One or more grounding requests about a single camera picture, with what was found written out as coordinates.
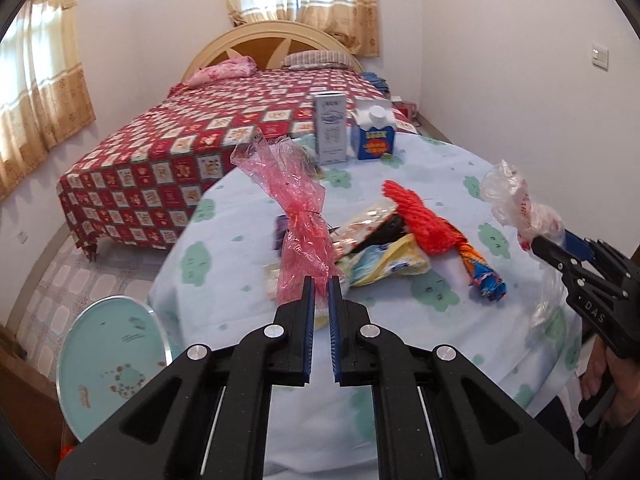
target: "silver bolt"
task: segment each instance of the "silver bolt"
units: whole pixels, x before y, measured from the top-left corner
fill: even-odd
[[[360,327],[360,333],[363,337],[378,337],[380,329],[375,325],[363,325]]]
[[[187,350],[187,357],[194,361],[202,359],[207,355],[207,347],[203,345],[193,345]]]
[[[264,327],[264,335],[271,338],[277,338],[284,334],[284,329],[280,325],[269,325]]]
[[[457,354],[450,346],[441,346],[436,350],[436,355],[443,361],[453,361]]]

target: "white box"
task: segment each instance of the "white box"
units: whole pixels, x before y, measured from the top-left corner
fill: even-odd
[[[319,164],[347,160],[347,96],[340,92],[314,94],[316,153]]]

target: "red knitted item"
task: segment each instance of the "red knitted item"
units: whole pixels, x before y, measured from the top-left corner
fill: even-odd
[[[466,242],[459,232],[451,229],[449,222],[427,209],[420,197],[410,189],[393,180],[385,180],[382,194],[398,204],[398,214],[425,253],[446,253],[459,243]]]

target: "wooden headboard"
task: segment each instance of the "wooden headboard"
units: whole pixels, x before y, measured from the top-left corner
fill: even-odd
[[[258,70],[280,68],[287,54],[304,50],[337,50],[351,58],[354,70],[363,72],[362,65],[335,38],[316,28],[295,22],[258,22],[241,25],[209,43],[191,62],[182,82],[198,70],[225,59],[251,56]]]

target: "floor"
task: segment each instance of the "floor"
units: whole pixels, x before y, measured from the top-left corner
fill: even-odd
[[[97,261],[89,262],[69,237],[49,264],[29,302],[18,341],[27,362],[51,381],[66,332],[94,301],[124,294],[146,301],[168,252],[100,240]]]

